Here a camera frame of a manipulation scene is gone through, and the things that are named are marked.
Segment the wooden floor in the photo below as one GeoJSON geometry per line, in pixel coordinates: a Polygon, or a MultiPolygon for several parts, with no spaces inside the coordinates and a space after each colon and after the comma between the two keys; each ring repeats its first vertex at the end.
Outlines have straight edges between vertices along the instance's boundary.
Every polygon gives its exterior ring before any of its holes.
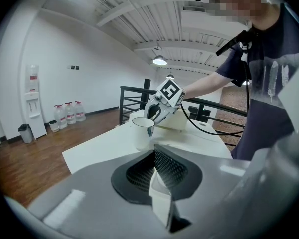
{"type": "Polygon", "coordinates": [[[119,124],[119,110],[89,115],[84,122],[77,122],[53,133],[24,144],[18,141],[0,145],[0,189],[24,206],[40,193],[70,175],[62,152],[119,124]]]}

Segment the dark t-shirt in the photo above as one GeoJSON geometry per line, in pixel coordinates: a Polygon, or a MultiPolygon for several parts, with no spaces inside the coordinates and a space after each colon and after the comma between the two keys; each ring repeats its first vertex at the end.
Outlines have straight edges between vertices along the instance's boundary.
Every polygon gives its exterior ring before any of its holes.
{"type": "MultiPolygon", "coordinates": [[[[252,42],[248,52],[251,83],[247,123],[239,143],[232,151],[235,159],[251,160],[255,151],[271,147],[294,130],[278,98],[299,66],[299,24],[285,6],[280,6],[278,21],[252,42]]],[[[216,72],[233,79],[238,86],[245,81],[242,49],[237,44],[216,72]]]]}

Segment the person's neck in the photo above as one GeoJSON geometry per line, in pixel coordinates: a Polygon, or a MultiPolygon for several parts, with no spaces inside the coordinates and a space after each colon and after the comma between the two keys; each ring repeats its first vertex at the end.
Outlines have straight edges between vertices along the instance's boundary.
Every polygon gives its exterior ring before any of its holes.
{"type": "Polygon", "coordinates": [[[259,16],[251,17],[250,21],[256,29],[264,31],[277,22],[279,15],[279,5],[264,3],[262,4],[259,16]]]}

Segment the black trash bin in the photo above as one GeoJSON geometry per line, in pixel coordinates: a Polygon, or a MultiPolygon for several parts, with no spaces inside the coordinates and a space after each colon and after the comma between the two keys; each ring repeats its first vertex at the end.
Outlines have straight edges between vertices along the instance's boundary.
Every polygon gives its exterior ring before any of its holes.
{"type": "Polygon", "coordinates": [[[29,124],[22,124],[18,129],[24,143],[31,143],[33,140],[32,131],[29,124]]]}

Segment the man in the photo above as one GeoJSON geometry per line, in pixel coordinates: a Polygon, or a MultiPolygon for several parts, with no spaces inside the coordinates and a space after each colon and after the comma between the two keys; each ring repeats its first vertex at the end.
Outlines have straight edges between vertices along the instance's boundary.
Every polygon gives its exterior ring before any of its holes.
{"type": "MultiPolygon", "coordinates": [[[[262,0],[216,1],[249,20],[259,33],[248,52],[252,84],[247,123],[231,153],[235,159],[251,160],[256,150],[271,147],[294,130],[278,93],[299,66],[299,23],[283,4],[272,5],[262,0]]],[[[211,93],[232,80],[241,86],[245,81],[242,54],[240,46],[235,45],[216,72],[185,88],[185,98],[211,93]]]]}

